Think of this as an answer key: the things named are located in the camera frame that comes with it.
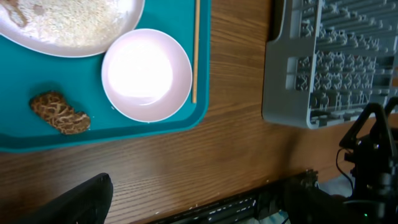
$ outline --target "gray dish rack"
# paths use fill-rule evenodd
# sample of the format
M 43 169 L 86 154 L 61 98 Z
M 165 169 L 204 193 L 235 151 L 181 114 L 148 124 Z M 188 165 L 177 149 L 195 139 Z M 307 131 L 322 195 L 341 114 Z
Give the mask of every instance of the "gray dish rack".
M 317 129 L 398 96 L 398 0 L 276 0 L 262 115 Z

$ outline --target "teal tray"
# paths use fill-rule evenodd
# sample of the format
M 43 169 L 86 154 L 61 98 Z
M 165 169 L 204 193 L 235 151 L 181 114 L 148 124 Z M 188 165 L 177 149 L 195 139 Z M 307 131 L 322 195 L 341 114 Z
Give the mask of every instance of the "teal tray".
M 31 152 L 101 141 L 184 131 L 203 119 L 208 107 L 211 0 L 201 1 L 198 103 L 190 96 L 175 115 L 139 123 L 114 110 L 101 84 L 104 55 L 59 58 L 40 54 L 0 36 L 0 151 Z M 161 30 L 175 38 L 193 64 L 195 0 L 147 0 L 137 28 Z M 78 111 L 91 117 L 90 130 L 64 136 L 29 108 L 47 90 L 61 91 Z

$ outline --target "white plate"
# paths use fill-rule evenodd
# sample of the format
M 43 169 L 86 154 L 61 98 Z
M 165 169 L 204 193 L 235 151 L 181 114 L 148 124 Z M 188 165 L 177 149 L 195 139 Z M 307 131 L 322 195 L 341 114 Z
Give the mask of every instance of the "white plate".
M 124 34 L 107 51 L 102 83 L 106 96 L 124 116 L 146 123 L 162 121 L 187 100 L 192 67 L 171 36 L 138 29 Z
M 44 42 L 43 39 L 31 38 L 26 32 L 23 32 L 16 23 L 9 18 L 9 13 L 5 7 L 0 4 L 0 35 L 9 40 L 27 47 L 28 49 L 41 52 L 43 54 L 58 57 L 89 57 L 101 54 L 109 48 L 114 40 L 123 34 L 136 28 L 144 10 L 145 0 L 107 0 L 118 2 L 118 8 L 123 11 L 121 18 L 121 30 L 118 35 L 104 40 L 101 44 L 90 47 L 61 47 L 51 42 Z

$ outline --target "black object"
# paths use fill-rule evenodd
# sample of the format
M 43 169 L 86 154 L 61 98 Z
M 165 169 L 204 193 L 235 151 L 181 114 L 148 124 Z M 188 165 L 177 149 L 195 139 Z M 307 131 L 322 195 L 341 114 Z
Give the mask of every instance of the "black object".
M 353 150 L 345 154 L 345 160 L 355 164 L 351 171 L 355 188 L 346 204 L 366 215 L 371 223 L 398 223 L 398 131 L 391 129 L 387 120 L 397 105 L 398 98 L 391 98 L 385 109 L 378 104 L 367 105 L 340 142 L 341 147 Z M 376 122 L 367 136 L 358 139 L 356 135 L 371 113 L 376 115 Z
M 285 187 L 284 207 L 290 222 L 319 224 L 366 223 L 363 215 L 350 210 L 344 197 L 334 197 L 316 189 L 289 182 Z
M 302 187 L 313 187 L 317 183 L 317 175 L 318 172 L 308 170 L 288 179 L 150 223 L 239 223 L 250 218 L 261 220 L 284 210 L 285 184 L 294 180 Z
M 108 174 L 99 174 L 69 190 L 15 224 L 102 224 L 113 197 Z

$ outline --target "rice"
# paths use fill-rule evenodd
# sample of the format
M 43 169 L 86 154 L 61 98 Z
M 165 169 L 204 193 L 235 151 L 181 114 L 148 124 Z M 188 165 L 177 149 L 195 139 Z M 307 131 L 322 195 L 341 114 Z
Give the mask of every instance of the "rice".
M 118 0 L 19 0 L 25 35 L 62 47 L 108 44 L 121 32 Z

